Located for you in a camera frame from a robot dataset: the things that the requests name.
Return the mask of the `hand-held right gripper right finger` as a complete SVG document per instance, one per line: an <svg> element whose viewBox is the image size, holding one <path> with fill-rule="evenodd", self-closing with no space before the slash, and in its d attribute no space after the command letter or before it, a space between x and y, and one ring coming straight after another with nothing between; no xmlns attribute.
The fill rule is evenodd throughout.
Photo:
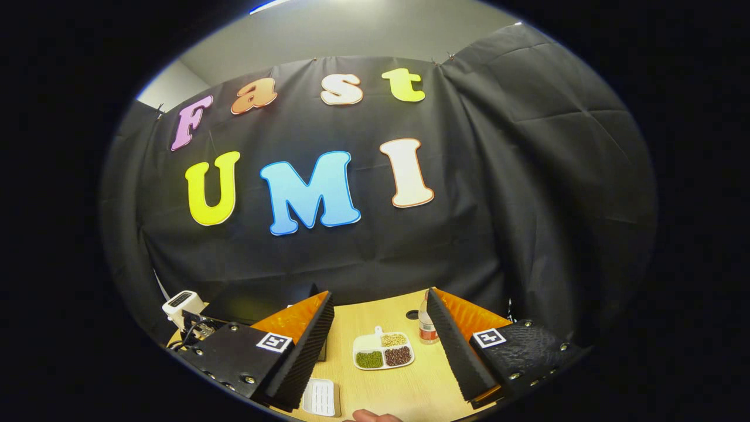
<svg viewBox="0 0 750 422"><path fill-rule="evenodd" d="M461 395L475 409L540 389L588 352L532 319L511 322L438 288L425 297Z"/></svg>

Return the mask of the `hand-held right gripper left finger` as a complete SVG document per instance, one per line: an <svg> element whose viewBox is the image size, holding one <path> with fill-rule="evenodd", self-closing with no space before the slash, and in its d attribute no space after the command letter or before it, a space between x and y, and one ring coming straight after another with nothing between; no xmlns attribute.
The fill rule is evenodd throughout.
<svg viewBox="0 0 750 422"><path fill-rule="evenodd" d="M332 294L324 291L252 325L227 322L175 354L225 390L292 411L302 401L334 317Z"/></svg>

